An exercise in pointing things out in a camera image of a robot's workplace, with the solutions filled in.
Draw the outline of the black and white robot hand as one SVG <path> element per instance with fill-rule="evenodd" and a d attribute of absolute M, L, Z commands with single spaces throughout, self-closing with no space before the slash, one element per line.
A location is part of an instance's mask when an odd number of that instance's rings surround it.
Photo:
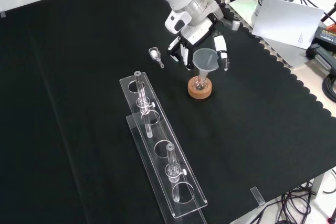
<path fill-rule="evenodd" d="M 240 26 L 237 19 L 225 18 L 220 4 L 215 0 L 193 1 L 179 12 L 171 11 L 165 26 L 177 37 L 168 46 L 167 53 L 174 60 L 183 61 L 186 69 L 193 69 L 194 48 L 213 34 L 218 23 L 231 30 L 238 30 Z"/>

